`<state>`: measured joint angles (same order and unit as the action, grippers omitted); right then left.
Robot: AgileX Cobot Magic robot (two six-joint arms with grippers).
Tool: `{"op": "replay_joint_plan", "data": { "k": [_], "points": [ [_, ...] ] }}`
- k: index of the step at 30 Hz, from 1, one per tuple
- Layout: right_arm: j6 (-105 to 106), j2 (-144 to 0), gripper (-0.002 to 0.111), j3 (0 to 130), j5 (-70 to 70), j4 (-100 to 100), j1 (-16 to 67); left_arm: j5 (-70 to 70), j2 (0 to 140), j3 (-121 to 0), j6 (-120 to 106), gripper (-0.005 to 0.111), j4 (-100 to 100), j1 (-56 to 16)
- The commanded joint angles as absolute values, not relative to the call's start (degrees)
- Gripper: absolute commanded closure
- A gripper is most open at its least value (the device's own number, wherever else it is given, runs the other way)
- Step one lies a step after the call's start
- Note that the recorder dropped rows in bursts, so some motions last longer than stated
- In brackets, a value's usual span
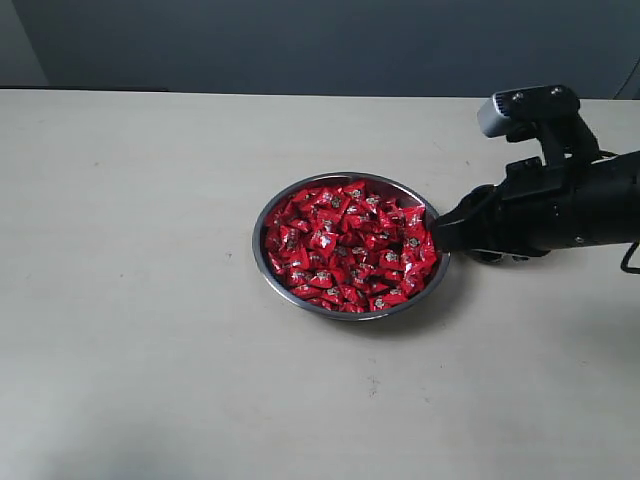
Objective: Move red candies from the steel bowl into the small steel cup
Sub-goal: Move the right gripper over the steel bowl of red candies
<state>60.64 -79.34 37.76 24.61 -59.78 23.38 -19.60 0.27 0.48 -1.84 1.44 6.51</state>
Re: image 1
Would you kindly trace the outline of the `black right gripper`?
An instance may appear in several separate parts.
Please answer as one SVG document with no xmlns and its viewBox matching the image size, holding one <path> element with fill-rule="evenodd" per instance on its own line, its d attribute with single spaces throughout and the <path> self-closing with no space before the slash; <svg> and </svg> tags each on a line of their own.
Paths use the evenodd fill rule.
<svg viewBox="0 0 640 480">
<path fill-rule="evenodd" d="M 552 250 L 639 240 L 639 157 L 543 166 L 537 158 L 507 166 L 498 185 L 474 189 L 438 217 L 439 251 L 542 257 Z"/>
</svg>

